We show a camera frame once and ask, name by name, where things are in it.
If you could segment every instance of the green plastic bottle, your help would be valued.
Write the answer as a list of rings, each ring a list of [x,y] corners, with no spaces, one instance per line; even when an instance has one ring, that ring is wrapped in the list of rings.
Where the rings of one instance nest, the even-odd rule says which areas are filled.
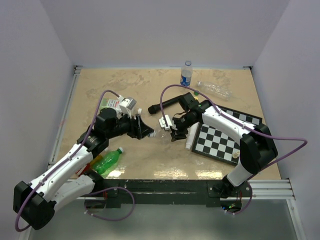
[[[119,147],[116,151],[108,152],[101,161],[95,163],[92,168],[100,175],[107,176],[113,168],[117,165],[120,154],[124,152],[122,147]]]

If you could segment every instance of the white wall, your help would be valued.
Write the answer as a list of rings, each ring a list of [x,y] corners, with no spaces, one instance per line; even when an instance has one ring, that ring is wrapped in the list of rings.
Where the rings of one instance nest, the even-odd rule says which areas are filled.
[[[289,0],[41,0],[86,67],[252,66]]]
[[[39,0],[0,3],[0,239],[14,229],[15,185],[45,170],[72,63]]]
[[[267,124],[277,136],[300,136],[308,145],[279,163],[290,177],[309,240],[319,239],[320,208],[320,1],[291,0],[253,67]],[[280,154],[295,144],[278,142]]]

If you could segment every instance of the checkered board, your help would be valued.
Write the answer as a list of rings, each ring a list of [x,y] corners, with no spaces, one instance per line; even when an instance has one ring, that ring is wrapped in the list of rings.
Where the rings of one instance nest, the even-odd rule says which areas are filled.
[[[244,112],[219,106],[221,110],[237,119],[259,125],[262,118]],[[206,157],[220,160],[225,163],[237,165],[239,157],[233,158],[232,154],[240,150],[240,146],[229,136],[218,129],[206,124],[199,124],[193,141],[192,152]]]

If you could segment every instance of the robotic arm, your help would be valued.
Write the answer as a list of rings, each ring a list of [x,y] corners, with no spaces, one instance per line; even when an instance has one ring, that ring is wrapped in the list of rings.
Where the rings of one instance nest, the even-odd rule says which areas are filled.
[[[73,157],[71,155],[81,146],[89,127],[60,160],[60,163],[64,162],[62,165],[57,163],[30,183],[21,181],[15,186],[13,210],[18,213],[28,195],[41,183],[21,213],[21,217],[35,230],[44,227],[52,219],[55,211],[77,197],[92,192],[102,178],[93,171],[81,175],[76,181],[67,182],[67,180],[106,149],[109,146],[109,139],[127,134],[131,138],[140,140],[154,131],[143,123],[139,114],[131,116],[136,101],[133,98],[121,98],[120,108],[124,115],[120,119],[116,110],[103,108],[96,116],[93,129],[84,145]]]
[[[232,196],[243,182],[259,173],[268,163],[277,157],[278,151],[272,139],[257,135],[243,127],[245,124],[250,129],[271,135],[266,125],[260,124],[255,126],[248,122],[243,122],[226,112],[223,113],[242,125],[241,127],[223,117],[220,108],[217,107],[217,111],[208,100],[199,103],[191,93],[183,95],[179,99],[179,104],[186,112],[184,115],[179,118],[173,117],[172,120],[169,116],[165,116],[171,129],[172,142],[185,139],[188,128],[200,122],[219,129],[240,146],[238,165],[222,179],[219,189],[216,189],[216,191],[221,193],[222,198]],[[159,121],[165,127],[163,118]]]

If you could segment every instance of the tabletop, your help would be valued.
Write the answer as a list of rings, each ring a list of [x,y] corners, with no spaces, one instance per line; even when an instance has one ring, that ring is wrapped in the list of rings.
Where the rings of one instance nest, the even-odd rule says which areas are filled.
[[[171,84],[180,83],[181,70],[168,69],[120,69],[84,68],[80,72],[69,116],[66,124],[58,158],[61,159],[75,144],[80,135],[90,125],[98,99],[104,90],[113,90],[124,97],[137,101],[136,108],[142,109],[141,117],[145,124],[159,130],[161,113],[150,115],[148,107],[160,102],[162,90]],[[194,69],[190,87],[197,88],[197,81],[207,81],[232,91],[232,97],[222,100],[214,95],[208,97],[214,103],[261,117],[264,115],[258,94],[249,69]],[[163,97],[168,100],[188,90],[182,87],[169,88]],[[107,99],[116,99],[110,93]],[[179,104],[165,109],[173,116],[182,112]],[[160,138],[146,137],[141,140],[122,135],[109,141],[109,150],[124,149],[117,167],[108,178],[118,179],[222,179],[234,166],[214,160],[185,149],[186,140],[171,142],[169,133]],[[281,179],[278,166],[265,169],[254,179]]]

